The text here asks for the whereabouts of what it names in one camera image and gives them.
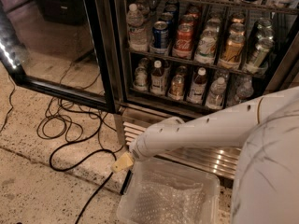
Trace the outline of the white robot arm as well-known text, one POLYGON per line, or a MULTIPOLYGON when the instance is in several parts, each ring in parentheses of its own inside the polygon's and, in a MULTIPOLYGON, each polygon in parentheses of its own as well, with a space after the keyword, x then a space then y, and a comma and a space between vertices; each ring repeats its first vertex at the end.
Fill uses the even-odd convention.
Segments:
POLYGON ((181 147, 239 147, 231 224, 299 222, 299 88, 269 93, 188 122, 172 117, 149 126, 114 164, 181 147))

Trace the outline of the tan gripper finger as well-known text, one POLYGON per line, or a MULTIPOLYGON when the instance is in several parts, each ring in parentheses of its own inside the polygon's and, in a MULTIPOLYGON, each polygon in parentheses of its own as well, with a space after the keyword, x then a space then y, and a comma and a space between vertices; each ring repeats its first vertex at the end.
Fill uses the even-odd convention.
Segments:
POLYGON ((124 152, 111 166, 113 173, 120 172, 134 165, 134 159, 129 152, 124 152))

